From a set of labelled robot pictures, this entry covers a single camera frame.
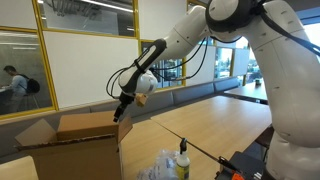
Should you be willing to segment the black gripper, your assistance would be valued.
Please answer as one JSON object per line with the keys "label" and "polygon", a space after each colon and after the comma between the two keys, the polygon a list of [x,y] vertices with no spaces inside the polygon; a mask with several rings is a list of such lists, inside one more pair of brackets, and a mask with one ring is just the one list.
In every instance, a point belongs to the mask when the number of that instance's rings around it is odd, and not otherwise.
{"label": "black gripper", "polygon": [[118,122],[120,116],[124,113],[125,109],[128,105],[130,105],[134,101],[134,97],[132,95],[127,95],[125,93],[121,93],[119,97],[120,105],[116,108],[114,113],[114,122]]}

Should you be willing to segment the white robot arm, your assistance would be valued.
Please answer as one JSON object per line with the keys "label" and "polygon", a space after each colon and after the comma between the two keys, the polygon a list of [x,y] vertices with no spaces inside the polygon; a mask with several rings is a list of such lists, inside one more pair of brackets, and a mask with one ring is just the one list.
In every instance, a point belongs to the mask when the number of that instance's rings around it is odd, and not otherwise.
{"label": "white robot arm", "polygon": [[266,172],[274,180],[320,180],[319,47],[285,0],[210,0],[194,6],[122,70],[119,118],[138,93],[155,91],[150,68],[180,59],[203,39],[246,39],[260,73],[274,134]]}

